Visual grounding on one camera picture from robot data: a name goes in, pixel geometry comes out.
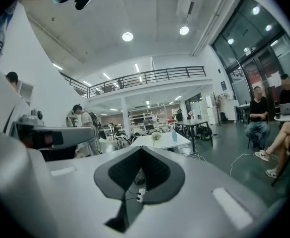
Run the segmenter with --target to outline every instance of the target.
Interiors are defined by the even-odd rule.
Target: bottle
[[[281,118],[281,109],[280,109],[280,103],[278,101],[274,102],[274,110],[275,110],[275,116],[277,119]]]
[[[177,142],[177,133],[173,130],[173,132],[171,133],[171,136],[173,138],[174,142]]]

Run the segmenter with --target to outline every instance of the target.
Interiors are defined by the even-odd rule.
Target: silver laptop
[[[290,115],[290,103],[281,104],[281,115],[282,116],[289,116]]]

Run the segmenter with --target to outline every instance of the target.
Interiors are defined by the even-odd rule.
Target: sneaker
[[[271,178],[276,178],[278,176],[278,173],[277,173],[277,167],[273,168],[273,169],[268,169],[265,171],[265,174],[268,176],[268,177],[271,177]]]
[[[254,153],[257,157],[259,157],[260,159],[264,160],[264,161],[269,161],[270,155],[268,155],[265,150],[261,150],[259,152],[255,152]]]

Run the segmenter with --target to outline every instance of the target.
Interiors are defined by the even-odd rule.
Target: ceiling light
[[[277,42],[278,40],[274,41],[270,46],[274,46]]]
[[[259,14],[259,12],[260,12],[260,7],[259,7],[259,6],[255,6],[255,7],[252,9],[252,13],[253,13],[254,15]]]
[[[133,34],[130,32],[126,32],[122,35],[122,39],[126,42],[130,42],[133,39]]]
[[[88,86],[92,86],[91,84],[89,84],[88,82],[84,81],[84,84],[88,85]]]
[[[135,68],[136,68],[137,72],[140,71],[139,66],[137,65],[137,63],[135,64]]]
[[[179,33],[181,35],[186,35],[189,32],[189,28],[187,26],[183,26],[182,28],[180,28]]]
[[[52,63],[54,67],[57,67],[60,70],[63,70],[60,66],[57,66],[56,64]]]
[[[111,78],[108,76],[108,75],[106,75],[106,73],[104,73],[103,74],[108,80],[111,80]]]
[[[268,31],[270,31],[272,29],[272,26],[271,25],[267,25],[266,26],[266,28],[265,28],[265,30],[268,32]]]

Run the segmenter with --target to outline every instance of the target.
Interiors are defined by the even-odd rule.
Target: concrete floor
[[[269,146],[276,135],[279,132],[279,124],[277,122],[270,122],[271,134],[266,142],[266,147]],[[209,141],[202,141],[196,139],[196,150],[200,152],[207,162],[214,164],[219,169],[229,174],[231,164],[241,154],[253,154],[254,149],[252,143],[250,143],[249,149],[248,138],[245,136],[245,123],[224,124],[222,126],[212,126],[213,133],[216,133],[219,138],[214,138],[214,146],[211,147]],[[188,147],[181,147],[180,150],[176,150],[177,153],[186,153],[191,151],[192,144]],[[267,206],[271,206],[281,196],[283,196],[287,190],[288,183],[290,181],[290,164],[285,170],[282,178],[276,183],[274,187],[271,187],[272,178],[266,176],[265,170],[271,169],[277,164],[277,153],[274,158],[265,162],[254,156],[242,156],[233,165],[231,176],[240,183],[247,186],[257,195],[259,195]],[[143,188],[145,185],[137,186],[134,183],[130,187],[131,192],[138,192],[139,188]],[[136,194],[131,194],[127,191],[126,198],[136,197]],[[142,205],[137,203],[136,199],[126,201],[127,211],[129,216],[129,222],[132,223],[137,214],[142,210]]]

